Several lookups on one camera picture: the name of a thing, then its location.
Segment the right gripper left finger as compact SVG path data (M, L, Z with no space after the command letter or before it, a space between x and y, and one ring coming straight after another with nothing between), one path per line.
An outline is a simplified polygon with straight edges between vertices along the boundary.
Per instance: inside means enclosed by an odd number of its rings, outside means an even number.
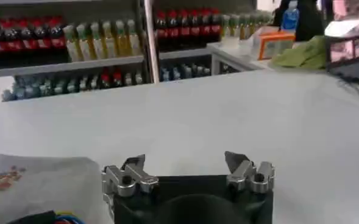
M142 193L151 194L159 186L159 179L144 171L146 156L127 158L121 167L105 166L102 171L102 191L105 195L131 197L137 187Z

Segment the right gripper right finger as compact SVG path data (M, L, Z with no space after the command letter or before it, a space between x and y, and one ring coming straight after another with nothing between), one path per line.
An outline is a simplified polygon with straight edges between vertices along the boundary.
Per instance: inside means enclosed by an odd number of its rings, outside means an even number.
M246 155L235 152L224 152L230 174L226 183L235 192L250 190L256 194L266 194L274 188L275 167L272 163L262 161L259 166Z

